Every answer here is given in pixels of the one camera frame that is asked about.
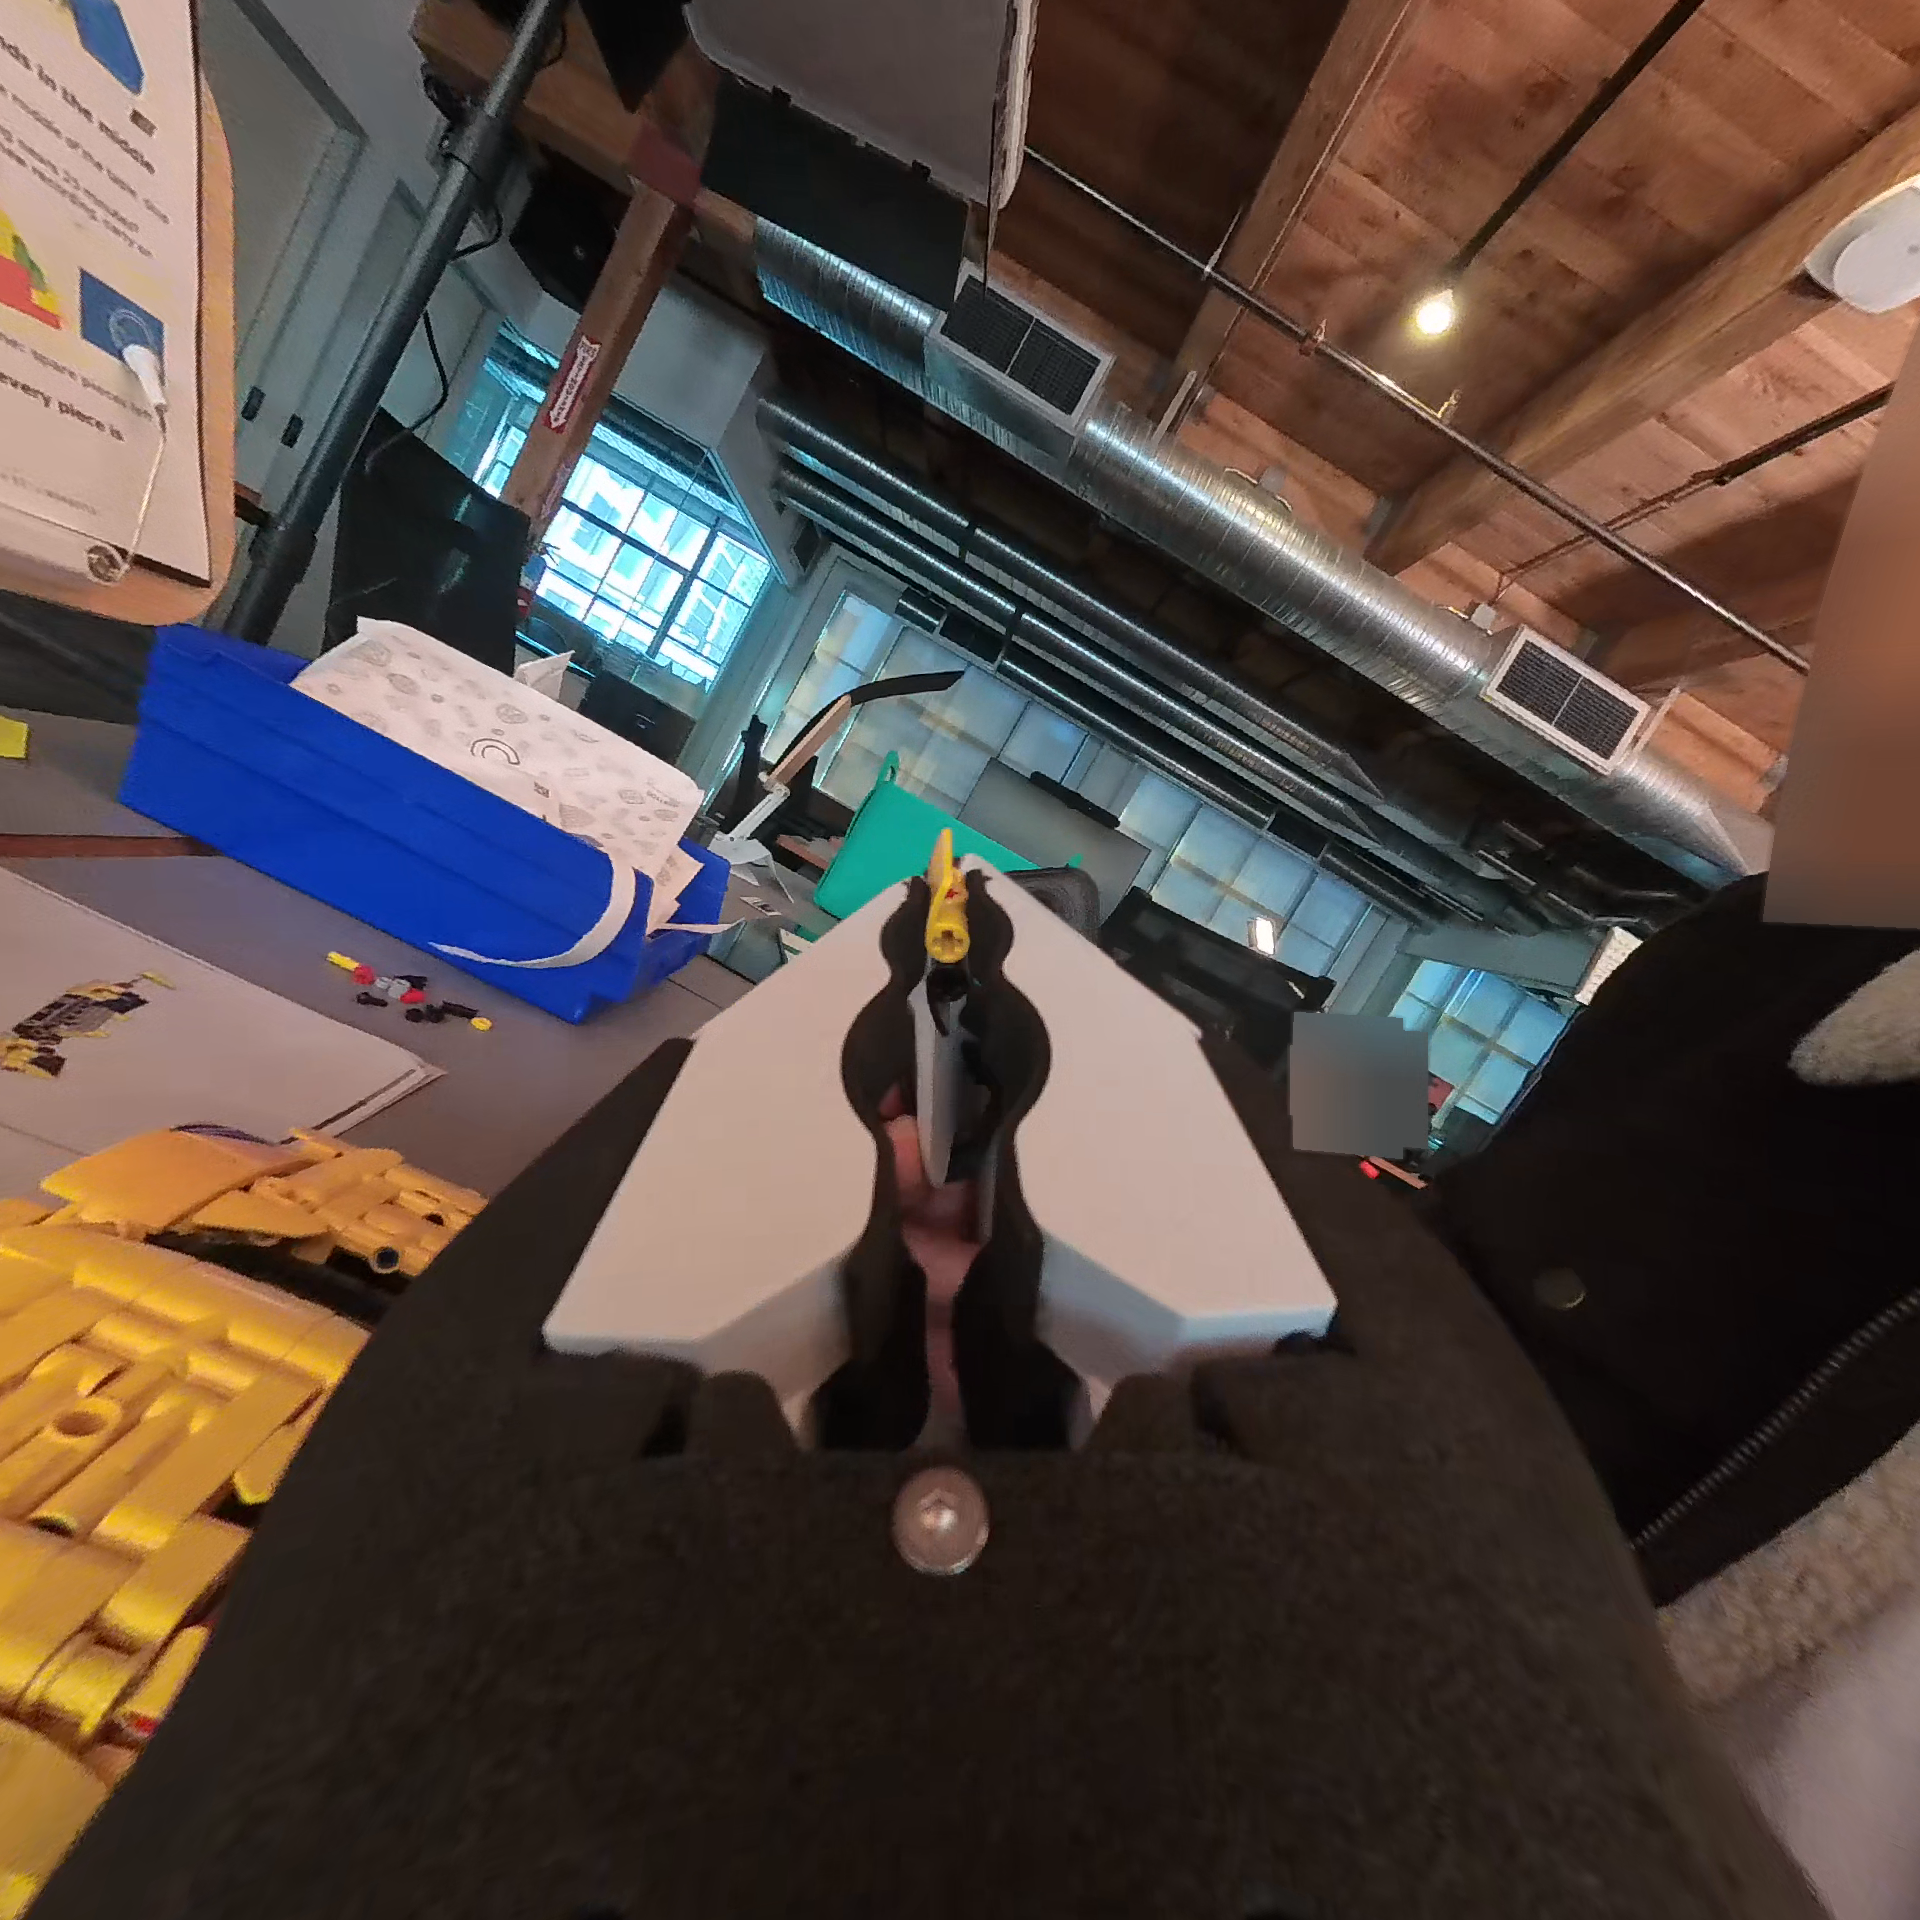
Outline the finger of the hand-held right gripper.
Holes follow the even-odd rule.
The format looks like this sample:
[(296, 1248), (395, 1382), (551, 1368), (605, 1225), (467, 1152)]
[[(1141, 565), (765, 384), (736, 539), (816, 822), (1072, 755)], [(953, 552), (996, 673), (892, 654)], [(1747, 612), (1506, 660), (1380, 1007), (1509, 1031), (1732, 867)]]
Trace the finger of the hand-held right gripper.
[(923, 981), (907, 1005), (922, 1166), (935, 1185), (970, 1184), (992, 1153), (999, 1125), (983, 1015), (962, 981)]

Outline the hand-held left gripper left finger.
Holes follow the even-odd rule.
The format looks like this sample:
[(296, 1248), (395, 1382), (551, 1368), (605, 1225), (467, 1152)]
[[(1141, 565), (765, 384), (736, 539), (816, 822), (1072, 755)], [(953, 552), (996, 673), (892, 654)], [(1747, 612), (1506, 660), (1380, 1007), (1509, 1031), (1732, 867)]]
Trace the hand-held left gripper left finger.
[(914, 969), (888, 887), (691, 1044), (559, 1300), (567, 1357), (680, 1359), (764, 1381), (799, 1432), (850, 1359), (844, 1265), (895, 1167), (883, 1107), (914, 1083)]

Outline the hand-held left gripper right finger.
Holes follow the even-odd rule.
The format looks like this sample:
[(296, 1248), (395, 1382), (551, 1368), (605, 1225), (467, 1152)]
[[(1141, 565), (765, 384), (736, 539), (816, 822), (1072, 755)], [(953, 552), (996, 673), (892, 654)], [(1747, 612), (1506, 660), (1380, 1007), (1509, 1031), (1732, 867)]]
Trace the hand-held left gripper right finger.
[(1200, 1028), (976, 877), (979, 1432), (1091, 1432), (1117, 1382), (1324, 1340), (1338, 1299)]

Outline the yellow toy brick car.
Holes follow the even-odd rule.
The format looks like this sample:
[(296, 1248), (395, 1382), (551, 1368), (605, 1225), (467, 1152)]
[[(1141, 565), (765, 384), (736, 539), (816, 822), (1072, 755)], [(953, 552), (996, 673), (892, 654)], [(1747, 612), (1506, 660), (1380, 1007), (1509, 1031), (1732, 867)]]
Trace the yellow toy brick car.
[(379, 1317), (488, 1201), (393, 1148), (220, 1125), (5, 1200), (5, 1916), (159, 1734)]

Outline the black mesh chair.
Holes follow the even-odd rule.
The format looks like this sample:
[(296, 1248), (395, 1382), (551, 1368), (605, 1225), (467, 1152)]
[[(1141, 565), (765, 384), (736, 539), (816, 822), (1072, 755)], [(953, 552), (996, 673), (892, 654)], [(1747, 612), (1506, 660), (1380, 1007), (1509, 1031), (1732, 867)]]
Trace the black mesh chair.
[(1208, 1033), (1233, 1039), (1260, 1067), (1279, 1067), (1297, 1015), (1328, 1005), (1335, 981), (1287, 967), (1252, 947), (1195, 926), (1144, 889), (1100, 913), (1098, 885), (1077, 868), (1017, 870), (1012, 881), (1088, 937), (1136, 982)]

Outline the teal bag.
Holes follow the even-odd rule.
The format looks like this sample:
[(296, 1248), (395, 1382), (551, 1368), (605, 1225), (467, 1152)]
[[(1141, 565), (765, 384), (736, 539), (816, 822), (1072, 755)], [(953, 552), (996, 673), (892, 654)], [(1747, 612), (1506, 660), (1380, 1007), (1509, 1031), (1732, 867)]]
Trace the teal bag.
[(952, 813), (900, 783), (900, 756), (890, 752), (868, 795), (856, 806), (842, 847), (813, 889), (813, 902), (834, 921), (907, 880), (927, 880), (937, 830), (952, 828), (960, 864), (976, 856), (996, 873), (1035, 873), (1037, 864), (1003, 847), (988, 835), (959, 822)]

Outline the scattered coloured brick pieces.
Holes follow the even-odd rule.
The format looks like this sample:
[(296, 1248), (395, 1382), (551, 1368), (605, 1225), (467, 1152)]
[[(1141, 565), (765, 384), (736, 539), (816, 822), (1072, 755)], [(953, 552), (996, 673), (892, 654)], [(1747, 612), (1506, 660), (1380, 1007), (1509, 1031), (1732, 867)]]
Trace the scattered coloured brick pieces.
[(495, 1020), (479, 1007), (432, 995), (427, 976), (383, 973), (341, 951), (327, 951), (324, 959), (353, 981), (354, 1003), (364, 1007), (395, 1005), (407, 1023), (467, 1023), (479, 1033), (490, 1033), (495, 1027)]

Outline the ribbed metal pipes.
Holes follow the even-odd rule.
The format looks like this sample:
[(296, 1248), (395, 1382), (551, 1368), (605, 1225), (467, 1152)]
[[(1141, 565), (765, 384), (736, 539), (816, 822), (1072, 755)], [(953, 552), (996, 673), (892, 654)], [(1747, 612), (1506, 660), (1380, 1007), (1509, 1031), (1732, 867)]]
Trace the ribbed metal pipes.
[(883, 456), (775, 396), (757, 406), (775, 489), (825, 536), (973, 621), (996, 655), (1021, 645), (1087, 687), (1260, 785), (1352, 852), (1421, 892), (1436, 917), (1474, 912), (1477, 873), (1402, 822), (1359, 758), (1311, 715), (1269, 699), (1135, 612), (1114, 608)]

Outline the blue plastic bin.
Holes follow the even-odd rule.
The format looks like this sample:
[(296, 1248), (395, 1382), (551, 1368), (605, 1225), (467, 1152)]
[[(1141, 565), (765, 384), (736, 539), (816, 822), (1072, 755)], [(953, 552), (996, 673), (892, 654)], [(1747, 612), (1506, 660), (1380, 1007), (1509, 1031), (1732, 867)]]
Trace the blue plastic bin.
[(120, 800), (237, 864), (563, 1022), (633, 1000), (708, 952), (729, 868), (649, 927), (647, 877), (297, 687), (303, 663), (162, 625)]

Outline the patterned paper bag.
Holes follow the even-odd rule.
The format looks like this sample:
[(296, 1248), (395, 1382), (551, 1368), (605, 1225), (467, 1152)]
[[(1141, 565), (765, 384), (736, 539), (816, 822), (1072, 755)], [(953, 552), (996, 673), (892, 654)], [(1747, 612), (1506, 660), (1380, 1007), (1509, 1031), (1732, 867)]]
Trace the patterned paper bag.
[(364, 620), (348, 641), (308, 663), (296, 687), (609, 860), (609, 902), (594, 923), (560, 952), (517, 957), (509, 969), (559, 972), (599, 957), (629, 926), (640, 889), (649, 892), (649, 937), (732, 927), (682, 913), (705, 873), (682, 843), (701, 798), (698, 783), (540, 685), (424, 630)]

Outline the person's fleece-lined jacket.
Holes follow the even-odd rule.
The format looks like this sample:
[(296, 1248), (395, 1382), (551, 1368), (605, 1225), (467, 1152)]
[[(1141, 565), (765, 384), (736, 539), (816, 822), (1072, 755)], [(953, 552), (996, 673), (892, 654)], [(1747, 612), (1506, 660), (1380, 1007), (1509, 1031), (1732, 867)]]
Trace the person's fleece-lined jacket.
[(1829, 1916), (1917, 1916), (1917, 935), (1655, 929), (1424, 1213)]

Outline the paned window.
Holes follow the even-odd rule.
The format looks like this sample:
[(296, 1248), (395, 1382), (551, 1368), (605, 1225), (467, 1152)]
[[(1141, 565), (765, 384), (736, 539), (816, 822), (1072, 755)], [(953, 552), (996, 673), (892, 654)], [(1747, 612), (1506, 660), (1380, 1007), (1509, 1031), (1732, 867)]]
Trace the paned window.
[(531, 568), (549, 649), (691, 710), (779, 580), (716, 455), (625, 397), (594, 422)]

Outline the open instruction booklet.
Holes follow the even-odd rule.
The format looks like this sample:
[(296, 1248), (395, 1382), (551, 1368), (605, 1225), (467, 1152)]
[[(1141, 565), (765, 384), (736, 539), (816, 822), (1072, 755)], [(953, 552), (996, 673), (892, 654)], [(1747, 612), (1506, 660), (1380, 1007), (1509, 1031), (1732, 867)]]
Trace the open instruction booklet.
[(133, 1136), (283, 1141), (371, 1119), (444, 1069), (153, 935), (3, 877), (3, 1196)]

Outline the ceiling vent grille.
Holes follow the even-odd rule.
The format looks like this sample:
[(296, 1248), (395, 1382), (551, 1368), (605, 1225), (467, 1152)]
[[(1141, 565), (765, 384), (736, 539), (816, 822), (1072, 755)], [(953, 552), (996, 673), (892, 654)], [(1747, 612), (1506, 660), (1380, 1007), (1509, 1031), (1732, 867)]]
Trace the ceiling vent grille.
[(929, 380), (1020, 441), (1065, 455), (1106, 396), (1098, 347), (967, 262), (923, 343)]
[(1505, 633), (1480, 696), (1599, 774), (1611, 774), (1649, 728), (1650, 703), (1528, 625)]

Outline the black monitor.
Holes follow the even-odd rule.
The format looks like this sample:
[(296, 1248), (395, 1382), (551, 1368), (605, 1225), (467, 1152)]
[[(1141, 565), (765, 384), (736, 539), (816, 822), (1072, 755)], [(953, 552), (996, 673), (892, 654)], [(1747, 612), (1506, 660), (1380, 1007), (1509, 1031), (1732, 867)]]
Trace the black monitor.
[(339, 507), (323, 651), (365, 620), (388, 620), (514, 672), (522, 568), (532, 549), (523, 511), (387, 411), (353, 456)]

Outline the ceiling spot lamp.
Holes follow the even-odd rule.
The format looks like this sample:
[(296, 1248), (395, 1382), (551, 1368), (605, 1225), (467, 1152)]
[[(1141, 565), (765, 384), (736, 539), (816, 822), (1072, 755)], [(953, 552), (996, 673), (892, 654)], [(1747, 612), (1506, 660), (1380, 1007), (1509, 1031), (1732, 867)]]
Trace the ceiling spot lamp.
[(1672, 3), (1644, 36), (1599, 81), (1589, 101), (1572, 111), (1565, 126), (1528, 165), (1522, 176), (1505, 191), (1500, 203), (1457, 247), (1447, 264), (1434, 277), (1420, 302), (1408, 311), (1408, 327), (1416, 337), (1436, 341), (1452, 331), (1459, 311), (1459, 288), (1480, 262), (1482, 254), (1516, 221), (1522, 207), (1569, 163), (1577, 147), (1621, 103), (1632, 85), (1655, 64), (1673, 39), (1703, 9), (1703, 3)]

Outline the black pole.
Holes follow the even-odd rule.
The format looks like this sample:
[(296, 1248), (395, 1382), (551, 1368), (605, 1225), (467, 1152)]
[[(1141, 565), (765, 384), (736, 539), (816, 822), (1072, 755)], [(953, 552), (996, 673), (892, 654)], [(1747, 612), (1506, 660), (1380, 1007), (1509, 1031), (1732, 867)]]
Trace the black pole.
[(522, 9), (509, 52), (453, 133), (418, 235), (391, 279), (291, 492), (271, 523), (256, 531), (248, 579), (224, 616), (228, 636), (259, 645), (275, 638), (283, 609), (311, 568), (323, 521), (369, 438), (403, 351), (471, 217), (501, 184), (514, 115), (545, 57), (560, 45), (567, 11), (567, 3), (531, 3)]

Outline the grey hanging panel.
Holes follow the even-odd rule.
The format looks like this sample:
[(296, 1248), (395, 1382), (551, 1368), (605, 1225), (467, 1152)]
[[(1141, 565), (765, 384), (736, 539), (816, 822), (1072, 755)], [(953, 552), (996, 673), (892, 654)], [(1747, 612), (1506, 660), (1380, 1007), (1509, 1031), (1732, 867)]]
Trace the grey hanging panel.
[(999, 211), (1024, 165), (1035, 3), (691, 3), (732, 77)]

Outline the white ceiling sensor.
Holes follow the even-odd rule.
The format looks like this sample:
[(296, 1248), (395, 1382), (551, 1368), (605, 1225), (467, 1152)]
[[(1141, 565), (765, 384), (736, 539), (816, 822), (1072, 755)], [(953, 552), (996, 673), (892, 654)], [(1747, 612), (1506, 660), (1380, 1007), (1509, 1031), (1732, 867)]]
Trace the white ceiling sensor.
[(1858, 206), (1808, 254), (1803, 273), (1865, 315), (1917, 302), (1917, 176)]

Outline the silver ventilation duct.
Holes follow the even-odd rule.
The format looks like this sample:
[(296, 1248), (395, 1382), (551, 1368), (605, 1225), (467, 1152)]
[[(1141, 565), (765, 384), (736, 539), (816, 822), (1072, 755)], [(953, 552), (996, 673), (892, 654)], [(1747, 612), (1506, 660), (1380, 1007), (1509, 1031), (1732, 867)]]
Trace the silver ventilation duct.
[(1125, 405), (1093, 397), (1077, 427), (1050, 420), (1041, 400), (943, 345), (943, 308), (777, 223), (757, 220), (753, 261), (771, 305), (1599, 828), (1695, 880), (1770, 867), (1771, 825), (1753, 808), (1645, 741), (1594, 765), (1531, 712), (1509, 712), (1489, 694), (1500, 677), (1490, 633), (1258, 485), (1157, 441)]

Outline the wooden post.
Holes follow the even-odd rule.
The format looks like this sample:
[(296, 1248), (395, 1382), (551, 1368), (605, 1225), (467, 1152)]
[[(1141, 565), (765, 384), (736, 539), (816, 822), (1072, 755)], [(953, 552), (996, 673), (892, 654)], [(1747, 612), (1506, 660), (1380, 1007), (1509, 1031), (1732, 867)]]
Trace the wooden post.
[(609, 261), (503, 489), (503, 500), (529, 519), (531, 543), (545, 539), (617, 375), (680, 267), (714, 131), (714, 89), (714, 76), (698, 79), (676, 64), (639, 109), (627, 111), (609, 87), (556, 77), (540, 79), (517, 115), (517, 126), (543, 147), (580, 163), (602, 183), (629, 189)]

